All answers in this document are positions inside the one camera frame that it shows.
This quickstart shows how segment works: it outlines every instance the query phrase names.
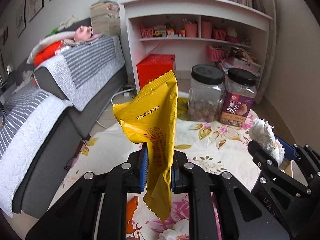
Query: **plastic bag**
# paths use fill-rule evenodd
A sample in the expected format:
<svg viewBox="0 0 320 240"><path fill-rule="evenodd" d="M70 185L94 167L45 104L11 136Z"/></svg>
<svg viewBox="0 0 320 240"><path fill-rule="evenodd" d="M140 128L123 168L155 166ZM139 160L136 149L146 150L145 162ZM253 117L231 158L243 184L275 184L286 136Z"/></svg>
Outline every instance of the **plastic bag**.
<svg viewBox="0 0 320 240"><path fill-rule="evenodd" d="M147 193L143 201L162 222L171 209L177 98L177 80L169 71L145 85L131 102L113 106L127 138L133 143L147 143Z"/></svg>

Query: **pink pig plush toy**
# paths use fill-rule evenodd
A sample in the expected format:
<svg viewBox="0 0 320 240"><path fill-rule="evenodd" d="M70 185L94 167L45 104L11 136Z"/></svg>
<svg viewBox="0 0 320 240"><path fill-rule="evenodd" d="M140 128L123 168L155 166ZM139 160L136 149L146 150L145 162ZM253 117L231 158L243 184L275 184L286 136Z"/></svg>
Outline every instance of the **pink pig plush toy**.
<svg viewBox="0 0 320 240"><path fill-rule="evenodd" d="M91 37L92 27L80 26L75 33L75 41L86 41Z"/></svg>

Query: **floor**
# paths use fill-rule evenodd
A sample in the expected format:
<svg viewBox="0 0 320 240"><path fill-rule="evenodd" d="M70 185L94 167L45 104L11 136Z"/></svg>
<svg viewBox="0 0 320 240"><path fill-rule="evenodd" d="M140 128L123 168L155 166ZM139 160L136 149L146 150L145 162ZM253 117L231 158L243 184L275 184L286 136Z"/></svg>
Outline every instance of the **floor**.
<svg viewBox="0 0 320 240"><path fill-rule="evenodd" d="M190 80L189 79L181 79L178 78L178 89L183 92L189 92L190 88ZM113 102L115 104L121 104L125 103L128 101L132 100L132 96L130 95L129 97L124 97L123 94L117 95L114 99ZM286 140L286 138L291 138L291 134L288 135L286 129L281 126L281 122L277 123L277 120L274 120L276 118L272 118L271 116L274 116L270 113L272 113L271 109L268 109L268 104L265 102L262 102L261 104L257 105L254 104L252 109L258 114L258 116L261 119L268 120L269 123L274 126L273 131L275 134ZM96 123L94 127L92 128L90 135L93 136L97 132L104 131L105 128L108 128L115 124L117 121L112 113L112 104L110 103L105 111L102 113L100 118L98 119L98 122L101 123L103 126L99 125ZM22 240L25 239L27 232L30 230L30 228L38 221L36 218L33 218L27 214L24 214L23 212L21 214L14 214L13 218L8 217L5 215L5 218L13 228L13 230L18 234L19 237L21 237Z"/></svg>

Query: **pink bucket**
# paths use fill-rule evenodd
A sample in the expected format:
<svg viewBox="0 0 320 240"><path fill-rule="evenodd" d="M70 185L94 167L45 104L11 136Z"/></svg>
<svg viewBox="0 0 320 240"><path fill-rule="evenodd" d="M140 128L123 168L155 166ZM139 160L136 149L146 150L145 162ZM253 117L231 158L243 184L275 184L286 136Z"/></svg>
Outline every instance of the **pink bucket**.
<svg viewBox="0 0 320 240"><path fill-rule="evenodd" d="M185 23L184 29L186 31L186 37L197 37L198 24L196 23Z"/></svg>
<svg viewBox="0 0 320 240"><path fill-rule="evenodd" d="M201 22L201 37L205 39L211 39L212 35L212 23Z"/></svg>

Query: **orange box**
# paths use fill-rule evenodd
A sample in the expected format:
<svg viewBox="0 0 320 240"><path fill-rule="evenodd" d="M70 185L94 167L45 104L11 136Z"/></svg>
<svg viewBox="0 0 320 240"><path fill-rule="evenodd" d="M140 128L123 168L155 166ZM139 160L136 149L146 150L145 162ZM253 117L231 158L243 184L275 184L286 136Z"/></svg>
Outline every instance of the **orange box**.
<svg viewBox="0 0 320 240"><path fill-rule="evenodd" d="M169 70L175 72L175 55L150 54L137 64L140 89Z"/></svg>

